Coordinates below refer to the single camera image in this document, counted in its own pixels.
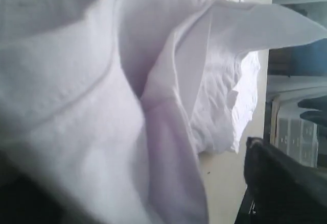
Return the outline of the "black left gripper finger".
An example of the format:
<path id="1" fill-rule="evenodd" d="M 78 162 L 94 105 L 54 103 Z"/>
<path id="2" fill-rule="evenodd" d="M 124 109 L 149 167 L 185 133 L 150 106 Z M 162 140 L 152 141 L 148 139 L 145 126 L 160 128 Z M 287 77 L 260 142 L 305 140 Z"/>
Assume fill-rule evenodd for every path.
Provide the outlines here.
<path id="1" fill-rule="evenodd" d="M 248 137 L 246 223 L 326 223 L 326 169 L 301 165 L 259 137 Z"/>

